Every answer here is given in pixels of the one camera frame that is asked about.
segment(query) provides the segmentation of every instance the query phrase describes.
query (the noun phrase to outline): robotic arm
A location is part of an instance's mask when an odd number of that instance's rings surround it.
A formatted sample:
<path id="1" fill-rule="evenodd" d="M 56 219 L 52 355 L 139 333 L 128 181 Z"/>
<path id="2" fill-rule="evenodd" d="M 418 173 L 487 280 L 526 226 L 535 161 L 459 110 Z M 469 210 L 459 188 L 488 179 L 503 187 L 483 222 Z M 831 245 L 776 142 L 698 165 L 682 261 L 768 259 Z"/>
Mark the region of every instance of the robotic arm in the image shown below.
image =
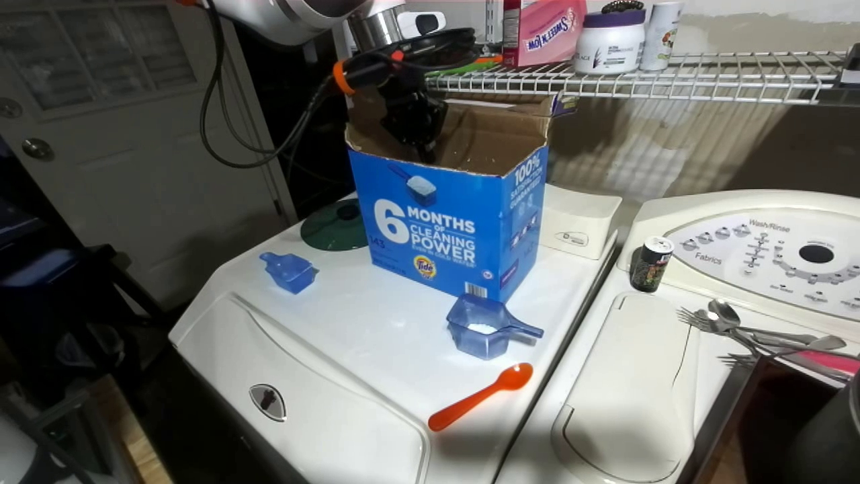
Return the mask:
<path id="1" fill-rule="evenodd" d="M 404 0 L 202 0 L 279 47 L 300 47 L 338 23 L 350 23 L 357 51 L 334 65 L 340 95 L 379 90 L 388 104 L 381 126 L 422 161 L 433 161 L 447 104 L 424 90 L 424 70 L 457 67 L 479 56 L 472 31 L 444 31 L 404 38 L 397 7 Z"/>

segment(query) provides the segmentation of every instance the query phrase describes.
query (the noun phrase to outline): laundry room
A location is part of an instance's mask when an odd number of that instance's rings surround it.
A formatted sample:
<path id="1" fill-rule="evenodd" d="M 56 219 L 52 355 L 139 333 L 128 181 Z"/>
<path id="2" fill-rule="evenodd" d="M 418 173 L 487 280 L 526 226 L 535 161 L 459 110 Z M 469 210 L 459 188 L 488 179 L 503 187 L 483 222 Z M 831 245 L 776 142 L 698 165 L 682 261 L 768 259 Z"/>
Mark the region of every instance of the laundry room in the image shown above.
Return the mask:
<path id="1" fill-rule="evenodd" d="M 5 0 L 0 483 L 858 483 L 854 0 Z"/>

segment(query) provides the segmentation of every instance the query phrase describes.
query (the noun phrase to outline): detergent box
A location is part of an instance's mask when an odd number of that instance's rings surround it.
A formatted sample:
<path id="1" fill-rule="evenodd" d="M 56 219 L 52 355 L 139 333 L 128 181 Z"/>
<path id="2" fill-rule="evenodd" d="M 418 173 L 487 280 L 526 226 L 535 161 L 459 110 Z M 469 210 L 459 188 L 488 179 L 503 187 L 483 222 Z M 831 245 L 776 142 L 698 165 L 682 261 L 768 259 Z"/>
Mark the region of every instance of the detergent box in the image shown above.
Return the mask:
<path id="1" fill-rule="evenodd" d="M 449 104 L 433 165 L 413 161 L 375 109 L 351 109 L 347 126 L 373 265 L 506 302 L 538 259 L 553 106 Z"/>
<path id="2" fill-rule="evenodd" d="M 503 65 L 568 62 L 586 20 L 586 0 L 506 0 Z"/>

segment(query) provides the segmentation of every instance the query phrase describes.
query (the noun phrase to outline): orange plastic handle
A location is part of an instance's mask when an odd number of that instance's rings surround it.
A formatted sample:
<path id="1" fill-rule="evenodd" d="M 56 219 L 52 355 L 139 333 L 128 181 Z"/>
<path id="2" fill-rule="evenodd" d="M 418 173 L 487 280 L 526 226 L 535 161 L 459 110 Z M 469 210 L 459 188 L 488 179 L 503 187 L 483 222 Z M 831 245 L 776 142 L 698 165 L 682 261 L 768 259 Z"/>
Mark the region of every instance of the orange plastic handle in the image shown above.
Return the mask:
<path id="1" fill-rule="evenodd" d="M 447 430 L 452 423 L 457 423 L 461 415 L 468 415 L 469 410 L 476 410 L 480 402 L 492 399 L 496 391 L 506 391 L 500 382 L 487 384 L 483 391 L 436 413 L 428 426 L 433 434 Z"/>

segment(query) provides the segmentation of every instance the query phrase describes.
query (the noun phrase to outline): wire shelf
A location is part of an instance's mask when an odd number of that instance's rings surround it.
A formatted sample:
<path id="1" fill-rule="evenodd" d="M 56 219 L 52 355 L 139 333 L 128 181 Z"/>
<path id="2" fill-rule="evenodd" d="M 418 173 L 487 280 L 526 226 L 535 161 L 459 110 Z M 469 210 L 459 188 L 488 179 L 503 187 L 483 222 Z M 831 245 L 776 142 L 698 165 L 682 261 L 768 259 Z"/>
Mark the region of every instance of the wire shelf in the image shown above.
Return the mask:
<path id="1" fill-rule="evenodd" d="M 819 106 L 835 90 L 847 51 L 678 55 L 662 74 L 580 75 L 568 65 L 433 74 L 429 90 L 492 98 L 616 98 L 693 104 Z"/>

